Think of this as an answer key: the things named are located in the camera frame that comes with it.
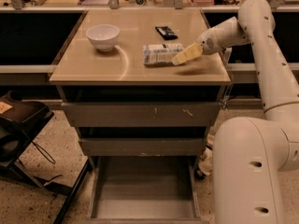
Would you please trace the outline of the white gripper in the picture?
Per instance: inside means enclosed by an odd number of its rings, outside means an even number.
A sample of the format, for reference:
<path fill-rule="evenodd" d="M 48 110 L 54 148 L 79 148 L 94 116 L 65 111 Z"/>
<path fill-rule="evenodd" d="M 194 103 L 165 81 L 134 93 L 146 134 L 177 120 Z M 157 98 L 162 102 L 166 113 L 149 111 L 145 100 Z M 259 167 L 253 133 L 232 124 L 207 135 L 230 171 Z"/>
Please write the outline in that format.
<path fill-rule="evenodd" d="M 202 55 L 212 55 L 233 46 L 242 46 L 249 43 L 236 17 L 232 17 L 201 33 L 197 43 L 189 45 L 179 52 L 173 59 L 173 65 L 180 65 L 194 60 Z"/>

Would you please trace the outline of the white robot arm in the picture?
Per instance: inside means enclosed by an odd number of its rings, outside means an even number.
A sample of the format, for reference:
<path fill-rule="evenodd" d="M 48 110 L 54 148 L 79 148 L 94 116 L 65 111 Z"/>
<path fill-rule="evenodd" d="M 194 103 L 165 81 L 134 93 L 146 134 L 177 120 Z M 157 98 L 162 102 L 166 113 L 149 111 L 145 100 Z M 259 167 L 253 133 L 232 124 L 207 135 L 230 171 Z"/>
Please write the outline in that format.
<path fill-rule="evenodd" d="M 278 173 L 299 167 L 299 84 L 273 35 L 266 0 L 245 0 L 238 14 L 214 26 L 173 59 L 186 63 L 250 44 L 263 119 L 228 119 L 213 144 L 215 224 L 285 224 Z"/>

